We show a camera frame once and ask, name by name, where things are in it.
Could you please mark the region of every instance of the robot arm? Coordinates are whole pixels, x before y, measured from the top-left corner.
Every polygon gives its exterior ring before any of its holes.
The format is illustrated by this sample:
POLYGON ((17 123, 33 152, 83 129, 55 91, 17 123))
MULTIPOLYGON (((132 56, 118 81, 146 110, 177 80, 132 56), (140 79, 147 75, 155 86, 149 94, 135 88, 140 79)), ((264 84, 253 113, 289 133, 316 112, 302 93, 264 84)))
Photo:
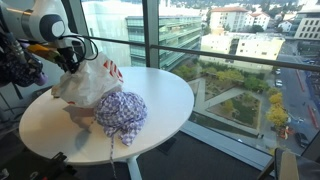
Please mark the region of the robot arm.
POLYGON ((2 1, 0 6, 5 33, 12 32, 18 39, 54 42, 71 34, 61 0, 36 0, 27 10, 9 7, 2 1))
POLYGON ((64 71, 74 73, 77 70, 79 61, 75 61, 77 57, 71 39, 61 39, 64 36, 75 35, 68 27, 68 18, 61 0, 35 0, 34 6, 27 10, 10 7, 1 0, 0 6, 3 34, 8 41, 8 47, 20 62, 27 60, 24 59, 25 53, 16 39, 47 42, 53 44, 61 55, 55 63, 64 71))

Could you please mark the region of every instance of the white round table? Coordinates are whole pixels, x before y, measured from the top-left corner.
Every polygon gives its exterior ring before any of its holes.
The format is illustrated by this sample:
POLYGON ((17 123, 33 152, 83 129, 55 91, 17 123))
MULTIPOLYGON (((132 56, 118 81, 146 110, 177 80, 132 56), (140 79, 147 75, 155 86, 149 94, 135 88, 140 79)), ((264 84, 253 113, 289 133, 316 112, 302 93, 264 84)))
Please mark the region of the white round table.
MULTIPOLYGON (((127 160, 130 170, 130 163, 137 166, 136 155, 165 142, 188 120, 194 95, 183 79, 170 72, 145 67, 123 67, 120 71, 123 91, 140 95, 148 108, 146 122, 131 146, 122 144, 115 135, 113 159, 127 160)), ((43 157, 51 159, 63 152, 71 165, 107 163, 111 139, 96 121, 88 129, 92 121, 91 110, 69 106, 53 98, 49 90, 25 111, 19 132, 23 143, 43 157)))

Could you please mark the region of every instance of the building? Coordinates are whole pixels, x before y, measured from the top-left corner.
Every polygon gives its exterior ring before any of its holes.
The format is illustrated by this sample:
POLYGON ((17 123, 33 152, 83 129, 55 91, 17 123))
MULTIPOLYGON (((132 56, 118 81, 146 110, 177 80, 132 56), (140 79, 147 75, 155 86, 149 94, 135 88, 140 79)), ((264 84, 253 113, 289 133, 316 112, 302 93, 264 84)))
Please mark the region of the building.
POLYGON ((278 27, 282 28, 282 32, 289 32, 290 28, 292 26, 292 23, 289 21, 282 21, 281 23, 279 23, 278 27))
MULTIPOLYGON (((273 34, 226 33, 223 36, 207 35, 202 37, 201 51, 236 56, 246 56, 267 60, 276 60, 285 39, 273 34)), ((200 56, 200 60, 227 64, 246 72, 270 72, 272 66, 255 64, 232 59, 200 56)))
MULTIPOLYGON (((129 41, 144 42, 143 17, 128 16, 126 18, 129 41)), ((160 16, 159 44, 184 49, 200 49, 201 16, 160 16)), ((145 66, 143 47, 130 46, 133 66, 145 66)), ((172 53, 160 50, 160 68, 171 70, 185 59, 185 53, 172 53)))
MULTIPOLYGON (((89 34, 131 42, 144 42, 142 5, 120 1, 82 3, 89 34)), ((201 16, 185 8, 159 8, 159 40, 164 46, 200 49, 201 16)), ((145 66, 145 49, 139 46, 95 41, 118 66, 145 66)), ((161 50, 160 68, 171 70, 185 58, 185 53, 161 50)))
POLYGON ((254 21, 252 25, 259 25, 263 28, 263 30, 266 30, 268 28, 270 16, 264 12, 259 13, 252 13, 250 14, 252 17, 254 17, 254 21))
POLYGON ((231 32, 240 32, 245 26, 248 10, 242 7, 218 7, 211 10, 210 28, 223 26, 231 32))
POLYGON ((309 6, 298 12, 289 36, 294 39, 320 40, 320 5, 309 6))

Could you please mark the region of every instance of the plastic bag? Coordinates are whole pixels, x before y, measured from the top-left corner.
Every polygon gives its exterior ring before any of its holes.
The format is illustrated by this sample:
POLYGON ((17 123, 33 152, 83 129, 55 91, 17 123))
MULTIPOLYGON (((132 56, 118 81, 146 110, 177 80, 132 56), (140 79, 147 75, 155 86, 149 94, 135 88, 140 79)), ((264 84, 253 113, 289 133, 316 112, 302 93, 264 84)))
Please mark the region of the plastic bag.
POLYGON ((95 60, 81 62, 74 74, 62 75, 51 94, 72 106, 94 108, 105 93, 121 90, 122 84, 116 64, 100 52, 95 60))

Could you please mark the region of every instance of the floor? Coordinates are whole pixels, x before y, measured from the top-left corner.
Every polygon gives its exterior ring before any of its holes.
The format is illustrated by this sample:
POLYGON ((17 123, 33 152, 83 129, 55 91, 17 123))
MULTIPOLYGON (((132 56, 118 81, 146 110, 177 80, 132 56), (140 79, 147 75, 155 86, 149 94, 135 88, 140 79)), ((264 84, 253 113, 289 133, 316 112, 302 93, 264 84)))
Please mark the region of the floor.
MULTIPOLYGON (((172 142, 172 146, 166 143, 139 156, 138 164, 144 180, 254 180, 260 173, 260 170, 183 132, 178 132, 172 142)), ((20 139, 14 133, 7 134, 0 139, 0 166, 22 151, 26 149, 20 139)), ((126 164, 116 163, 115 166, 119 180, 130 179, 126 164)), ((75 176, 81 180, 113 177, 110 164, 74 168, 77 170, 75 176)))

